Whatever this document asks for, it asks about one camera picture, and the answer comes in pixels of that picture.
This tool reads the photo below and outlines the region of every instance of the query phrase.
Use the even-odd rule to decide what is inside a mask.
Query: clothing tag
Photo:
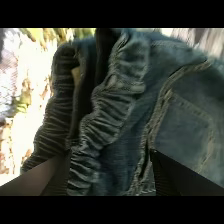
[[[74,79],[75,87],[77,87],[79,85],[80,77],[81,77],[80,66],[72,69],[72,77]]]

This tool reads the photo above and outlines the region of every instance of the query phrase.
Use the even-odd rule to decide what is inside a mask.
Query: denim jacket
[[[224,186],[224,67],[156,32],[99,28],[72,44],[81,81],[68,195],[153,195],[149,150]]]

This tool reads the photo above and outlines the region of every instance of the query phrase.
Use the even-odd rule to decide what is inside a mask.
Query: pocket
[[[209,114],[168,92],[149,134],[149,147],[200,173],[213,152]]]

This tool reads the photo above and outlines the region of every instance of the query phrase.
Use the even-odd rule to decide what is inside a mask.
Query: blurry background
[[[94,35],[95,28],[1,28],[0,186],[19,175],[52,96],[51,63],[57,47]],[[223,28],[138,28],[156,30],[223,59]]]

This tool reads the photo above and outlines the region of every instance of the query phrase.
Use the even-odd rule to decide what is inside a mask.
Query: blue denim fabric
[[[88,41],[76,51],[68,195],[154,195],[150,149],[224,186],[223,64],[155,32],[100,28]]]

